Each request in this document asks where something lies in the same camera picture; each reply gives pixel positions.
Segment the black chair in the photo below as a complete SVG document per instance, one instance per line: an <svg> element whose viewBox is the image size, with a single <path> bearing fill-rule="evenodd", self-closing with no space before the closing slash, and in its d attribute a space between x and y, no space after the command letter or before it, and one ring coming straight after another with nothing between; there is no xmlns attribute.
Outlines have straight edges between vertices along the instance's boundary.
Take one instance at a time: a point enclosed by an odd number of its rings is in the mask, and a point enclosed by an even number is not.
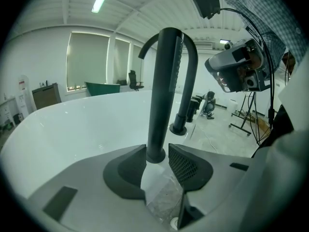
<svg viewBox="0 0 309 232"><path fill-rule="evenodd" d="M136 74L135 71L130 71L129 73L130 78L130 89L134 89L135 91L138 91L140 88L143 88L142 82L136 82Z"/></svg>

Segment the black stand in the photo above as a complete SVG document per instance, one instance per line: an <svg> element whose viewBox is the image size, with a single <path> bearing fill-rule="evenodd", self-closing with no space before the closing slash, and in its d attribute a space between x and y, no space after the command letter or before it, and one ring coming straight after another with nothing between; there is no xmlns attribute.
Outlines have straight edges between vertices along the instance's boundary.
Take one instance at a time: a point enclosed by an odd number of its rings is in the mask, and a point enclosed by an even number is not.
<svg viewBox="0 0 309 232"><path fill-rule="evenodd" d="M243 108L243 105L244 105L244 103L245 103L246 97L247 97L247 96L245 95L245 98L243 99L243 103L242 103L241 109L240 109L240 111L239 111L239 114L237 115L237 114L232 113L232 116L234 115L234 116L236 116L236 117L238 117L238 118L243 119L243 123L242 123L241 127L239 127L239 126L237 126L237 125L234 125L234 124L232 124L232 123L229 124L228 127L231 128L232 126L234 126L234 127L238 128L238 129L240 129L240 130L246 132L246 133L247 133L247 136L249 137L249 136L251 135L251 132L245 130L245 129L243 128L243 126L244 126L244 124L245 124L245 122L246 122L246 120L247 120L247 117L249 116L249 112L250 112L251 107L252 107L252 104L253 104L253 99L251 100L251 103L250 103L250 106L249 106L249 109L248 109L248 112L247 112L245 118L243 118L243 117L240 116L240 113L241 113L241 111L242 111L242 108Z"/></svg>

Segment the black faucet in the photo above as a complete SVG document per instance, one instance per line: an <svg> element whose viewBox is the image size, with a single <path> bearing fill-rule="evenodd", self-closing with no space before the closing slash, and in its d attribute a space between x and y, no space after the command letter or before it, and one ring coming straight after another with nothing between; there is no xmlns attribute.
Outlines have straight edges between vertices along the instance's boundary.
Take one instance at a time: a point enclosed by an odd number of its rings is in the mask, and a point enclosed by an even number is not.
<svg viewBox="0 0 309 232"><path fill-rule="evenodd" d="M188 50L189 64L179 112L176 115L175 122L169 128L176 135L186 133L186 116L198 63L194 42L188 35L175 28L162 29L150 38L140 50L139 58L144 59L150 47L157 41L146 156L151 163L159 163L165 158L163 143L173 105L183 43Z"/></svg>

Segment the ceiling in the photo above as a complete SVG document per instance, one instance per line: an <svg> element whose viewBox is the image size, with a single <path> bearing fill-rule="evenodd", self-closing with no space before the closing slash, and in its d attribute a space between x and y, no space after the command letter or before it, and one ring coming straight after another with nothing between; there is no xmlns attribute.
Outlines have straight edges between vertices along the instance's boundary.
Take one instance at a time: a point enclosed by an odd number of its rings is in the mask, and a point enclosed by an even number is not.
<svg viewBox="0 0 309 232"><path fill-rule="evenodd" d="M105 0L98 14L95 0L31 0L18 18L10 39L54 26L91 26L120 33L142 43L161 29L175 27L188 34L198 50L223 49L220 39L233 40L243 27L239 16L222 11L211 20L199 16L192 0ZM220 0L221 7L228 7Z"/></svg>

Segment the plaid shirt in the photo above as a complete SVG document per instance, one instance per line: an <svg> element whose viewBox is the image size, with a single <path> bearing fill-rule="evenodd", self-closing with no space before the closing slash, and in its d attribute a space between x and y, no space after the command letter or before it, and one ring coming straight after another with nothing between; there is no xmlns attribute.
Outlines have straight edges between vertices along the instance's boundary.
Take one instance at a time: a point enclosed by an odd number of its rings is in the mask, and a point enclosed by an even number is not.
<svg viewBox="0 0 309 232"><path fill-rule="evenodd" d="M279 67L282 56L287 47L297 63L300 63L309 45L298 22L282 0L225 0L236 10L248 16L259 29L274 63L274 69ZM246 26L256 31L250 23L242 17ZM263 67L269 78L269 69Z"/></svg>

